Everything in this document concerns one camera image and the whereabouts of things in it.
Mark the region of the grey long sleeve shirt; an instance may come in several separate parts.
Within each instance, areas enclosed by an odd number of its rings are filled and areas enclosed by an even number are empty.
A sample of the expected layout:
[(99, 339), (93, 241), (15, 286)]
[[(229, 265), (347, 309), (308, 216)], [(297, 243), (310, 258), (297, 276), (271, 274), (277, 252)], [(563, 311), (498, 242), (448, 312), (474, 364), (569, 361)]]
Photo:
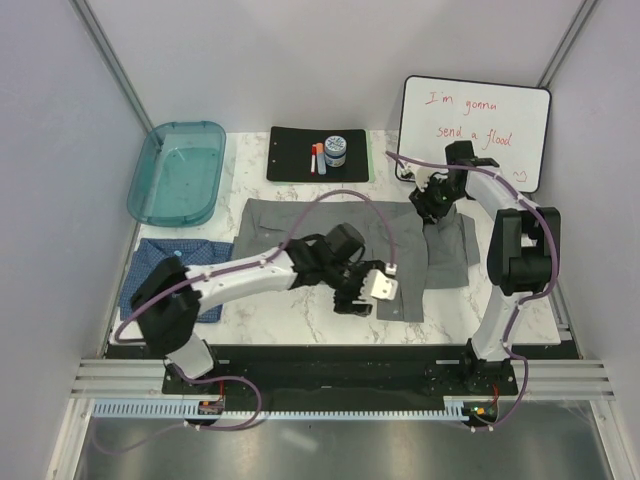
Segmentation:
[[(249, 199), (233, 241), (234, 260), (262, 253), (282, 242), (306, 202)], [(326, 234), (348, 223), (363, 236), (366, 260), (389, 258), (389, 235), (394, 238), (399, 288), (394, 300), (381, 302), (377, 318), (421, 323), (422, 298), (427, 290), (469, 285), (469, 268), (481, 261), (475, 221), (451, 209), (436, 224), (426, 224), (414, 206), (402, 202), (321, 202), (305, 217), (295, 236)]]

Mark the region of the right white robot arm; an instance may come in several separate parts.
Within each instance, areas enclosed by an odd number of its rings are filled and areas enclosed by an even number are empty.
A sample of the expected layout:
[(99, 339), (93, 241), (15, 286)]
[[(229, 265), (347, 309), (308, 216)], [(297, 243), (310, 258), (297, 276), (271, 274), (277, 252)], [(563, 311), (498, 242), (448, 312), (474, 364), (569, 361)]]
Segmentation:
[(428, 226), (451, 219), (455, 203), (463, 198), (475, 200), (493, 221), (486, 257), (491, 296), (457, 371), (460, 386), (477, 394), (494, 381), (490, 364), (515, 356), (511, 334), (521, 308), (549, 295), (557, 282), (561, 215), (554, 207), (529, 202), (498, 163), (478, 157), (468, 140), (447, 145), (445, 158), (445, 165), (416, 181), (409, 199)]

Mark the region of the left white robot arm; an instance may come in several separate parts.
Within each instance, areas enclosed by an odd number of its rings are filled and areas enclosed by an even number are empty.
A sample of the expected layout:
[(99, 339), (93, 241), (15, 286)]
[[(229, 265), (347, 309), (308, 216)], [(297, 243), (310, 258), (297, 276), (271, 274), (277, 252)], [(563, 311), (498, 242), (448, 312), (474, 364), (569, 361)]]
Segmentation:
[(343, 223), (325, 235), (221, 264), (185, 266), (167, 258), (132, 295), (132, 317), (151, 353), (178, 367), (196, 392), (208, 393), (218, 385), (220, 371), (194, 331), (198, 317), (252, 295), (320, 284), (333, 289), (336, 313), (367, 316), (372, 300), (394, 298), (397, 283), (385, 263), (353, 261), (363, 249), (363, 237)]

